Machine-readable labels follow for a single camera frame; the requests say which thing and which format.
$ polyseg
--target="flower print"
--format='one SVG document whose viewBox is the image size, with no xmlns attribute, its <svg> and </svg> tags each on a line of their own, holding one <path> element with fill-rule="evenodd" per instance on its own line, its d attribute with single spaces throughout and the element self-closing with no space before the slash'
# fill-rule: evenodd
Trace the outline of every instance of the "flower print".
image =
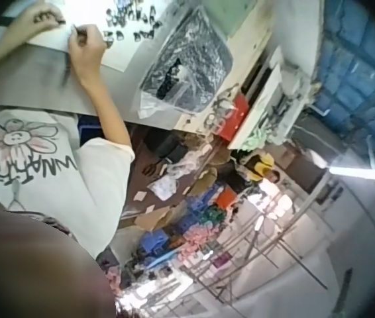
<svg viewBox="0 0 375 318">
<path fill-rule="evenodd" d="M 53 154 L 56 145 L 48 138 L 58 134 L 55 126 L 10 119 L 0 125 L 0 174 L 7 174 L 9 164 L 28 162 L 36 154 Z"/>
</svg>

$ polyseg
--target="white cloth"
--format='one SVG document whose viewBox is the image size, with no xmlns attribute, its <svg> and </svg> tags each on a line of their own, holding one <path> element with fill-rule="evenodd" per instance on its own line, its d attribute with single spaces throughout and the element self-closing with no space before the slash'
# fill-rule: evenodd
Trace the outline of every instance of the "white cloth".
<svg viewBox="0 0 375 318">
<path fill-rule="evenodd" d="M 117 230 L 133 159 L 102 138 L 80 148 L 75 116 L 0 109 L 0 203 L 55 218 L 94 258 Z"/>
</svg>

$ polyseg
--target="gray table surface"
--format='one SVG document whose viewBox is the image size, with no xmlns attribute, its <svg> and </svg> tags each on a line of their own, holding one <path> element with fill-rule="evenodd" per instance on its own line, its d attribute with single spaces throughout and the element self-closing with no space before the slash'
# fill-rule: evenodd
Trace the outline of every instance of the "gray table surface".
<svg viewBox="0 0 375 318">
<path fill-rule="evenodd" d="M 188 5 L 179 2 L 175 0 L 168 7 L 160 19 L 164 24 L 160 32 L 154 40 L 144 40 L 124 72 L 101 67 L 101 74 L 125 121 L 173 129 L 181 116 L 176 110 L 168 110 L 139 119 L 137 113 L 139 85 L 166 39 L 189 9 Z M 95 115 L 87 95 L 73 75 L 62 87 L 64 61 L 65 53 L 61 51 L 32 45 L 19 48 L 0 65 L 0 105 Z"/>
</svg>

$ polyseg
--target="blue wall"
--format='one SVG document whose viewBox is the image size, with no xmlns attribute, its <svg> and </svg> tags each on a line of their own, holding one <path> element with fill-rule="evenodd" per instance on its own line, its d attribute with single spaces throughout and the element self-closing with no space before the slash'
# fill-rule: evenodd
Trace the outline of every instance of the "blue wall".
<svg viewBox="0 0 375 318">
<path fill-rule="evenodd" d="M 375 151 L 375 20 L 354 0 L 326 0 L 317 77 L 321 120 L 368 161 Z"/>
</svg>

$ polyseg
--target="hand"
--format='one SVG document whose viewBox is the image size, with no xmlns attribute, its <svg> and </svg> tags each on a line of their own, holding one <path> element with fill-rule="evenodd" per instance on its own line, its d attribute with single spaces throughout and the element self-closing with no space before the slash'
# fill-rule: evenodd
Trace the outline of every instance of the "hand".
<svg viewBox="0 0 375 318">
<path fill-rule="evenodd" d="M 38 0 L 25 9 L 9 26 L 3 39 L 22 45 L 36 35 L 65 23 L 59 8 Z"/>
<path fill-rule="evenodd" d="M 81 32 L 86 34 L 87 38 L 80 36 Z M 101 83 L 100 68 L 106 48 L 107 45 L 96 25 L 73 28 L 68 40 L 68 52 L 74 72 L 85 89 Z"/>
</svg>

